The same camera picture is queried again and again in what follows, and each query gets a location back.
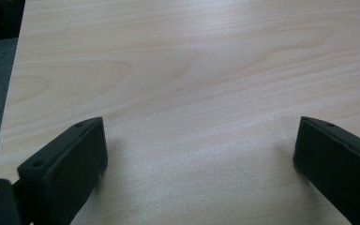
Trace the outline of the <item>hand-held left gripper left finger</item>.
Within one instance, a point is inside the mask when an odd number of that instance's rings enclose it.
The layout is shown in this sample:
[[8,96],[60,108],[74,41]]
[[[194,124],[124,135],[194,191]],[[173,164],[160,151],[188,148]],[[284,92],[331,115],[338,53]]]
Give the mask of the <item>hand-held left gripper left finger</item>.
[[28,225],[70,225],[108,164],[103,119],[81,121],[18,167],[15,195]]

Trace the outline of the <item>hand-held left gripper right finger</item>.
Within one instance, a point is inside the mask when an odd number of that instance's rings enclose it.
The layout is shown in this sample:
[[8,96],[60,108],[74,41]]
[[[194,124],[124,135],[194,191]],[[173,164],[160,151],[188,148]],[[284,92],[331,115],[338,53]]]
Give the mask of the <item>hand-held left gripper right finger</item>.
[[360,225],[360,138],[303,116],[293,165],[352,225]]

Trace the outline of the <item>dark object beside table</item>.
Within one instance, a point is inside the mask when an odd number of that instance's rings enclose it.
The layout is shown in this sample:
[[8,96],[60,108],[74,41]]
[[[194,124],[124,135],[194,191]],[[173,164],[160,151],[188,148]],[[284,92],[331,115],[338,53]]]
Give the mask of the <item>dark object beside table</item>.
[[0,0],[0,39],[20,34],[25,0]]

